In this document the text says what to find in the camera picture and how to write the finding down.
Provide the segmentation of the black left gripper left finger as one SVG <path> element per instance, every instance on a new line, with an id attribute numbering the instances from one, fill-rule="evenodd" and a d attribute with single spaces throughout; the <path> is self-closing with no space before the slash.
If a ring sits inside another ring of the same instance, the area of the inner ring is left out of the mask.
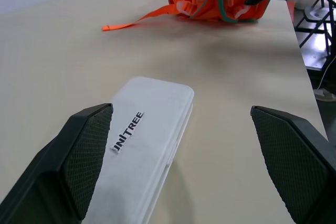
<path id="1" fill-rule="evenodd" d="M 113 105 L 72 115 L 1 203 L 1 223 L 81 223 L 106 150 Z"/>

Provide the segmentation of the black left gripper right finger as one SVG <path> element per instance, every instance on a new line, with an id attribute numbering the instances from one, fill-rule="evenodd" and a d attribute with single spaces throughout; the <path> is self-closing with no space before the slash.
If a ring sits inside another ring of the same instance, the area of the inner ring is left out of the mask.
<path id="1" fill-rule="evenodd" d="M 335 223 L 335 147 L 306 119 L 253 106 L 268 174 L 295 223 Z"/>

